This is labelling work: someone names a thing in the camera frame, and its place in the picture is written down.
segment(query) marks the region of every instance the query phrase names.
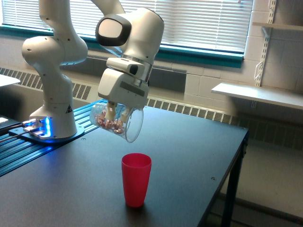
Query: warning label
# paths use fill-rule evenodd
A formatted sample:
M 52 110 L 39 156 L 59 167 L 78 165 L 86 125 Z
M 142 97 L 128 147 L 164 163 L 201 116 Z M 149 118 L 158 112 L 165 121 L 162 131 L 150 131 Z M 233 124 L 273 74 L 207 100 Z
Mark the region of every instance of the warning label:
M 66 113 L 66 114 L 68 114 L 68 113 L 70 113 L 70 112 L 72 112 L 71 105 L 69 105 L 69 106 L 68 106 L 68 108 L 67 108 L 67 110 L 66 110 L 66 112 L 65 112 L 65 113 Z

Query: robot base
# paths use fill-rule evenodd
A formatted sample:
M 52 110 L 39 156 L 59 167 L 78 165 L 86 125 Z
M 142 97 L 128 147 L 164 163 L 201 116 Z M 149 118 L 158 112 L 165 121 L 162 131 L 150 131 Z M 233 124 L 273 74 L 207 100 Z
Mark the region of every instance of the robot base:
M 24 139 L 24 140 L 29 140 L 32 142 L 37 142 L 37 143 L 43 143 L 43 144 L 64 144 L 64 143 L 68 143 L 72 140 L 75 140 L 77 138 L 79 138 L 80 136 L 82 136 L 84 134 L 84 127 L 76 124 L 77 127 L 77 133 L 73 136 L 67 137 L 67 138 L 57 138 L 57 139 L 40 139 L 37 136 L 34 136 L 30 133 L 26 133 L 23 135 L 20 135 L 22 133 L 24 133 L 24 130 L 22 127 L 20 128 L 16 128 L 16 129 L 12 129 L 9 131 L 9 134 L 11 135 L 20 135 L 19 138 Z

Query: table leg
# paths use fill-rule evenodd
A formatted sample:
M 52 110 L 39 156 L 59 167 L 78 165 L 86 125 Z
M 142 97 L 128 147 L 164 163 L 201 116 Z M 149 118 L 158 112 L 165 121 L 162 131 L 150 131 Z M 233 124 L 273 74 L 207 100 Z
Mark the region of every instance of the table leg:
M 242 160 L 243 160 L 243 157 L 245 154 L 246 145 L 247 145 L 247 140 L 244 140 L 244 142 L 240 148 L 241 153 L 238 156 L 236 163 L 232 167 L 232 170 L 231 170 L 231 173 L 229 176 L 221 227 L 230 227 L 230 225 L 231 225 L 232 211 L 233 211 L 233 206 L 234 206 L 235 199 L 236 199 L 236 193 L 237 193 L 237 188 L 238 188 Z

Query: white robotic arm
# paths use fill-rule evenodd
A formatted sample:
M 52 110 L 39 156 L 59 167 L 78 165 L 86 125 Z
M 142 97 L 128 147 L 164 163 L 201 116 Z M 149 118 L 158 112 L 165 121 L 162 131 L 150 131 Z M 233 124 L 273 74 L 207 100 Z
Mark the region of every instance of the white robotic arm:
M 53 28 L 53 36 L 30 38 L 22 46 L 22 55 L 39 73 L 44 92 L 43 106 L 30 117 L 44 120 L 43 130 L 35 132 L 40 139 L 67 138 L 77 128 L 72 111 L 72 83 L 61 73 L 60 65 L 84 61 L 88 50 L 72 26 L 69 0 L 39 0 L 39 13 Z
M 124 13 L 118 0 L 92 1 L 105 15 L 96 28 L 97 41 L 105 49 L 121 56 L 107 60 L 109 68 L 102 75 L 98 94 L 110 103 L 121 103 L 128 109 L 143 109 L 164 22 L 149 9 L 139 8 Z

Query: transparent cup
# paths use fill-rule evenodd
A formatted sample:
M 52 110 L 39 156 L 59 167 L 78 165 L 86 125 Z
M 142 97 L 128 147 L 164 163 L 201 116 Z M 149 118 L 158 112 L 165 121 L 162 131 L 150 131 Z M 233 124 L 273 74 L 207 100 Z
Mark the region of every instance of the transparent cup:
M 138 137 L 143 123 L 143 109 L 129 109 L 123 104 L 97 103 L 90 111 L 90 122 L 131 143 Z

